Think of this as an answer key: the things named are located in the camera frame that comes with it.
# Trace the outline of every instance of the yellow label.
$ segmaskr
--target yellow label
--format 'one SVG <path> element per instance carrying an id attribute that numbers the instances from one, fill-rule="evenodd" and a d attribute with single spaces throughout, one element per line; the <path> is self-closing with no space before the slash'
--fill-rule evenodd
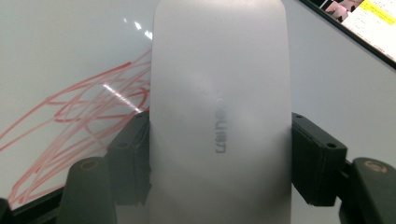
<path id="1" fill-rule="evenodd" d="M 360 7 L 366 11 L 373 12 L 381 20 L 387 22 L 389 25 L 393 25 L 396 22 L 396 18 L 388 14 L 384 9 L 378 7 L 376 4 L 370 2 L 369 0 L 364 0 Z"/>

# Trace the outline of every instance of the red drawing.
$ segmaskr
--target red drawing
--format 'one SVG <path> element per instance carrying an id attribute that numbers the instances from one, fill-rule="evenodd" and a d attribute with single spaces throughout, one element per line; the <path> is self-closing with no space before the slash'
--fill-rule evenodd
<path id="1" fill-rule="evenodd" d="M 13 185 L 8 195 L 11 206 L 62 187 L 49 180 L 76 161 L 103 154 L 131 117 L 149 109 L 150 53 L 52 95 L 0 133 L 1 153 L 16 150 L 18 143 L 29 146 L 27 139 L 41 139 L 42 133 L 56 132 Z M 52 117 L 37 119 L 49 112 Z"/>

